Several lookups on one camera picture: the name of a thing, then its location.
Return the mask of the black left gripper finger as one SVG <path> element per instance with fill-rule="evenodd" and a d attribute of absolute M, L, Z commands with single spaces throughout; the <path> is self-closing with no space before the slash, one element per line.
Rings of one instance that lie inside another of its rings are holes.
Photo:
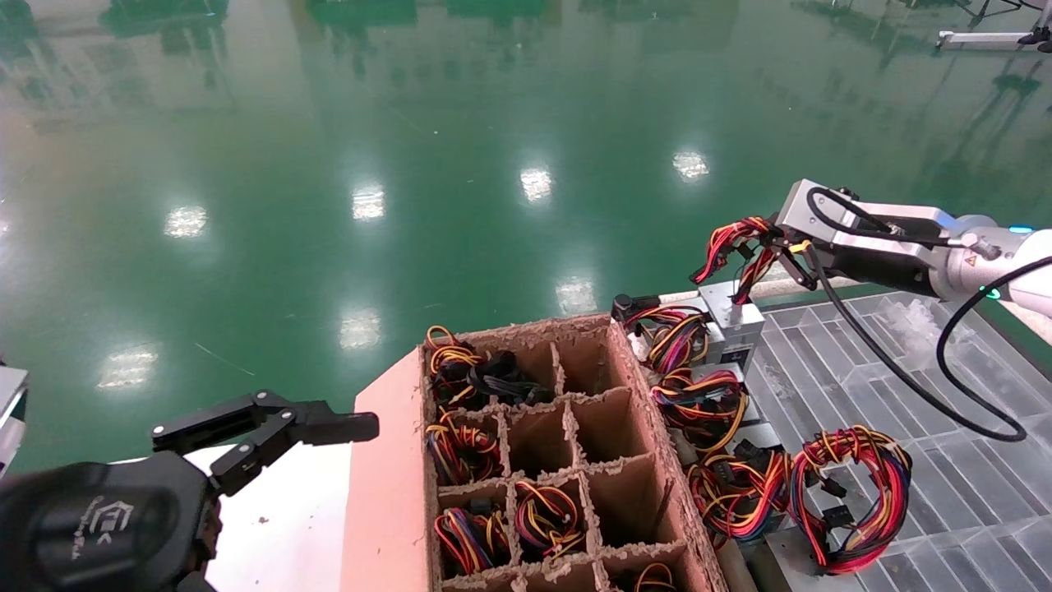
<path fill-rule="evenodd" d="M 155 452 L 186 455 L 232 441 L 211 465 L 215 491 L 232 496 L 294 446 L 369 442 L 380 434 L 372 412 L 338 414 L 323 400 L 289 401 L 258 391 L 153 428 Z"/>

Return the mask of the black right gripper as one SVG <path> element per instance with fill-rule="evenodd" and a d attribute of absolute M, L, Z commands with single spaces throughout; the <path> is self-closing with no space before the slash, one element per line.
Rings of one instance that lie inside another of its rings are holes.
<path fill-rule="evenodd" d="M 818 275 L 809 267 L 806 256 L 810 244 L 802 244 L 803 234 L 778 225 L 774 219 L 765 219 L 764 222 L 763 246 L 782 248 L 782 268 L 805 291 L 815 291 L 820 286 Z M 895 243 L 886 250 L 832 246 L 829 243 L 813 243 L 811 247 L 827 277 L 847 278 L 859 284 L 877 284 L 911 294 L 936 295 L 930 280 L 928 247 L 915 243 Z"/>

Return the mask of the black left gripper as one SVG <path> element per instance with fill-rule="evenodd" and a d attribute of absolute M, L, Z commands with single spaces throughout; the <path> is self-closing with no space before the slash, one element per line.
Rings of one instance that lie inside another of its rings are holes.
<path fill-rule="evenodd" d="M 210 591 L 219 496 L 171 452 L 7 476 L 4 591 Z"/>

